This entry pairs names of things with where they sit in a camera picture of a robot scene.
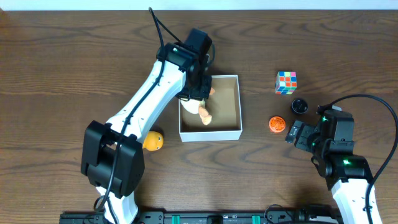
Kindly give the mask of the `colourful puzzle cube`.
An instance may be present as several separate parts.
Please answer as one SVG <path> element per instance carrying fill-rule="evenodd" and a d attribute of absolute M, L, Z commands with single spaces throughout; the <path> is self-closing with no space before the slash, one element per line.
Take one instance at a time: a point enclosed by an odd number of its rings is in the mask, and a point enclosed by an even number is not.
<path fill-rule="evenodd" d="M 296 72 L 278 72 L 275 77 L 275 93 L 291 95 L 297 89 Z"/>

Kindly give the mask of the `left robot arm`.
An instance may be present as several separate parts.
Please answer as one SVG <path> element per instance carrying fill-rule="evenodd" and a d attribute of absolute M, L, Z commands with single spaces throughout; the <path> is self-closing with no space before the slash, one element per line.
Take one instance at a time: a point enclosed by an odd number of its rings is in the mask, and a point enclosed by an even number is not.
<path fill-rule="evenodd" d="M 85 130 L 81 173 L 101 194 L 94 209 L 109 223 L 132 223 L 138 215 L 134 190 L 145 165 L 143 143 L 174 97 L 204 100 L 211 93 L 212 44 L 168 43 L 157 53 L 150 75 L 116 115 Z"/>

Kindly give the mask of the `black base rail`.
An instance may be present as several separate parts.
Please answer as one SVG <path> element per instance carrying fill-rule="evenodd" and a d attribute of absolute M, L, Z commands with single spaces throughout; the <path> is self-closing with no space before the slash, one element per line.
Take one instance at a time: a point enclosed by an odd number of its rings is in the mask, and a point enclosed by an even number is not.
<path fill-rule="evenodd" d="M 100 212 L 63 212 L 60 224 L 279 224 L 279 223 L 342 223 L 338 210 L 329 205 L 306 205 L 285 208 L 273 204 L 262 211 L 195 211 L 167 212 L 165 210 L 139 210 L 138 206 L 111 205 Z"/>

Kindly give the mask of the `orange round spinner toy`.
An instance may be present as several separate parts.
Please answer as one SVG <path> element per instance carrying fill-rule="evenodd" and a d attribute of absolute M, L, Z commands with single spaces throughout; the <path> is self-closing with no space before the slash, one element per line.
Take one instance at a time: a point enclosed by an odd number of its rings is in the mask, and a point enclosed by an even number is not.
<path fill-rule="evenodd" d="M 273 116 L 269 120 L 269 128 L 273 133 L 281 133 L 286 128 L 286 122 L 280 116 Z"/>

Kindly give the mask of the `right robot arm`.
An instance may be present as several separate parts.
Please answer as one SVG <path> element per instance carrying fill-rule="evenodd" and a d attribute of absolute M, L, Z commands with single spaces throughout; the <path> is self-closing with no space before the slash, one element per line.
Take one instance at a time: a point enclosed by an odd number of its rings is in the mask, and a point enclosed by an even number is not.
<path fill-rule="evenodd" d="M 344 223 L 381 223 L 373 175 L 363 156 L 353 154 L 354 118 L 352 114 L 326 110 L 317 125 L 295 120 L 285 141 L 312 154 L 311 162 L 326 180 Z"/>

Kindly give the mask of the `orange yellow rubber toy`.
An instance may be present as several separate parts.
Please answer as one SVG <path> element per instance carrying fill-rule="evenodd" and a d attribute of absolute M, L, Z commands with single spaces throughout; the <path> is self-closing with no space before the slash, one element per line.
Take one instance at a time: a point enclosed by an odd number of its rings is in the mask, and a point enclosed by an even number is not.
<path fill-rule="evenodd" d="M 156 131 L 149 131 L 142 147 L 148 151 L 157 151 L 164 145 L 164 137 Z"/>

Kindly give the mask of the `plush duck toy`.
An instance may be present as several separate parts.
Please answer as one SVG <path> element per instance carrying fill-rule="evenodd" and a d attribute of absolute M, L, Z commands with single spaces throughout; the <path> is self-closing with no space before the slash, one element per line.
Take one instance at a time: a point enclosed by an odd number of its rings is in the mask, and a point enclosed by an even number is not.
<path fill-rule="evenodd" d="M 205 100 L 194 100 L 194 99 L 180 99 L 183 108 L 191 114 L 199 115 L 204 125 L 209 125 L 212 120 L 212 115 L 209 114 L 205 108 Z"/>

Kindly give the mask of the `white cardboard box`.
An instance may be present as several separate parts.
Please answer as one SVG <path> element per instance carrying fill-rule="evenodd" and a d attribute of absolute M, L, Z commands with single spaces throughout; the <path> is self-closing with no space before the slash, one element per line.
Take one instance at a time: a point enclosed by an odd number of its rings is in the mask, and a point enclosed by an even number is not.
<path fill-rule="evenodd" d="M 239 79 L 237 75 L 213 75 L 215 93 L 205 100 L 205 109 L 212 116 L 204 125 L 199 114 L 188 112 L 178 102 L 179 134 L 183 142 L 238 140 L 243 131 Z"/>

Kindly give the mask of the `black round spinner toy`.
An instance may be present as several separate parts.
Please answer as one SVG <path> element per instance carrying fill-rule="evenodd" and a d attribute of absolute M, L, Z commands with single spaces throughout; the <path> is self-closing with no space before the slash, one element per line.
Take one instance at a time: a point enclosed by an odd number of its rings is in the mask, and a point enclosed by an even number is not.
<path fill-rule="evenodd" d="M 296 98 L 291 104 L 291 110 L 294 114 L 305 114 L 308 111 L 308 103 L 302 98 Z"/>

